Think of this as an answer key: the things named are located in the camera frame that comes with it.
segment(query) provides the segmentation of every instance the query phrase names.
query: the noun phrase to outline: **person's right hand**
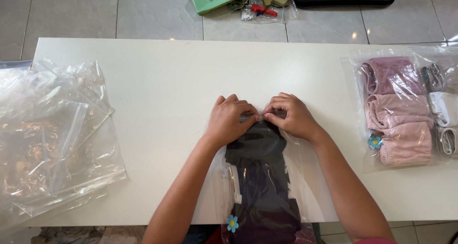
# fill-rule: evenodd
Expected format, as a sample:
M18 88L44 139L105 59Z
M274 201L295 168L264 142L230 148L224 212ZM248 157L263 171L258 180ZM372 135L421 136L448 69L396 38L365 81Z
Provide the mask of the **person's right hand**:
M285 119L279 118L272 112L286 111ZM310 143L318 141L326 131L315 121L307 106L295 95L279 93L272 97L269 105L262 113L263 118L297 138L303 138Z

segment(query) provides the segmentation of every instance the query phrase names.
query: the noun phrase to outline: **black garment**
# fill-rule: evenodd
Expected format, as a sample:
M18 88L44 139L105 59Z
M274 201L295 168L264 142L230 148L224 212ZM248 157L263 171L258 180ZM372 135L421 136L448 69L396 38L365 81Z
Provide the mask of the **black garment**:
M237 167L242 204L235 203L235 233L222 229L232 244L290 244L301 230L295 199L288 199L289 176L283 150L286 140L278 127L256 122L243 136L227 145L226 161Z

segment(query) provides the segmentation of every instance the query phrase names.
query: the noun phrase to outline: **red handle tool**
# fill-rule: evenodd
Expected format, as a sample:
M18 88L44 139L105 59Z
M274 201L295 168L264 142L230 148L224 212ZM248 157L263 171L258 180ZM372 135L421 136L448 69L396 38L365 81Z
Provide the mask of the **red handle tool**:
M261 5L258 5L258 4L253 4L251 6L251 11L253 12L263 12L266 8L261 6ZM266 15L269 15L269 16L277 16L278 14L273 11L273 10L270 10L270 9L267 9L264 14Z

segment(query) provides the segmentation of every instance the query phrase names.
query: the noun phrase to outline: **finger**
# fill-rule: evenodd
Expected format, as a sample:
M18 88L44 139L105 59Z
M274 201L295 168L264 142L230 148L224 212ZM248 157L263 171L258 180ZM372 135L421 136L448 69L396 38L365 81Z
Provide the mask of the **finger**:
M246 119L243 123L242 126L244 128L244 131L246 132L255 122L259 120L259 115L252 115L248 119Z
M281 118L275 116L273 113L266 113L266 114L264 114L263 118L265 120L267 120L268 122L276 125L279 128L283 128L283 126L285 124L285 120L284 119L281 119Z
M288 100L290 97L284 97L284 96L274 96L272 97L272 99L270 100L270 102L278 102L278 101L286 101Z
M242 105L242 104L247 104L248 102L245 100L242 100L242 101L235 101L234 103L237 105Z
M266 114L274 110L288 111L288 104L288 101L271 102L269 105L267 105L267 107L264 109L262 113Z
M259 115L259 113L257 112L257 110L255 109L255 107L252 104L242 104L242 105L237 105L237 106L240 109L240 113L249 112L254 115Z
M278 96L282 96L282 97L291 97L291 95L285 94L285 93L283 93L283 92L279 93Z
M219 106L219 105L222 104L224 101L226 101L226 98L224 98L224 96L220 95L220 96L218 97L218 99L216 99L215 105L216 105L216 106Z
M229 95L229 97L226 98L226 101L224 101L224 103L232 103L232 102L235 102L235 101L238 101L239 99L237 98L237 95L235 94L232 94L232 95Z

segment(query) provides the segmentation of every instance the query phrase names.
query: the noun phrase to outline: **person's left hand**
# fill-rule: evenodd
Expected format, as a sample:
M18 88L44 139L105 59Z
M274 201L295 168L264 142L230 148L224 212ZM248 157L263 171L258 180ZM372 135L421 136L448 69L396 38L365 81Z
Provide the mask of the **person's left hand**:
M243 112L253 115L240 123ZM239 101L237 95L230 95L227 99L220 96L213 107L203 138L221 148L243 135L258 119L259 114L255 107L247 101Z

